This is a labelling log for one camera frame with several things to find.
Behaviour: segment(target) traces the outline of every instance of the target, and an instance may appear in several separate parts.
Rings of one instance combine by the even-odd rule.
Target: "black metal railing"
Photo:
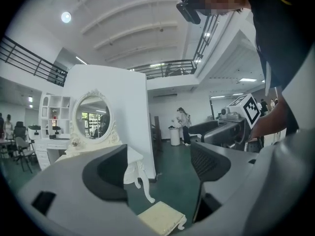
[[[7,36],[0,43],[0,59],[61,87],[64,86],[68,74]]]
[[[130,71],[141,72],[147,79],[194,74],[196,71],[192,59],[163,61],[158,64],[147,64],[129,68]]]
[[[198,64],[201,62],[203,58],[203,53],[213,38],[213,35],[219,23],[218,19],[219,15],[208,16],[206,19],[196,52],[193,56],[196,67],[198,67]]]

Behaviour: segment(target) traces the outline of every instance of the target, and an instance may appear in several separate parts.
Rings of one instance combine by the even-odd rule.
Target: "dark pants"
[[[183,137],[184,137],[184,143],[190,144],[190,135],[188,133],[188,127],[187,126],[183,127]]]

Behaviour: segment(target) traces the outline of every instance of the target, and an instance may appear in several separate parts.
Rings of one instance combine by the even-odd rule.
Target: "person's arm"
[[[266,116],[260,117],[252,129],[251,139],[274,134],[286,128],[288,105],[282,96],[278,104]]]

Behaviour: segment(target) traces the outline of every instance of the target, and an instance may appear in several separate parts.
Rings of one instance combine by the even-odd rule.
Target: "woman's hair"
[[[185,113],[185,115],[187,115],[187,113],[185,112],[185,110],[183,108],[179,108],[177,111],[183,111]]]

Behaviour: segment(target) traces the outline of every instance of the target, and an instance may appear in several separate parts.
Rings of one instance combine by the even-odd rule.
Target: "person wearing headset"
[[[253,13],[256,29],[256,48],[265,77],[266,93],[269,88],[284,90],[307,57],[314,42],[313,25],[302,18],[309,17],[307,8],[312,0],[182,0],[178,10],[188,22],[200,23],[196,11],[203,15],[241,12]],[[272,112],[260,117],[253,127],[250,139],[277,133],[286,128],[286,135],[299,128],[296,119],[279,95]]]

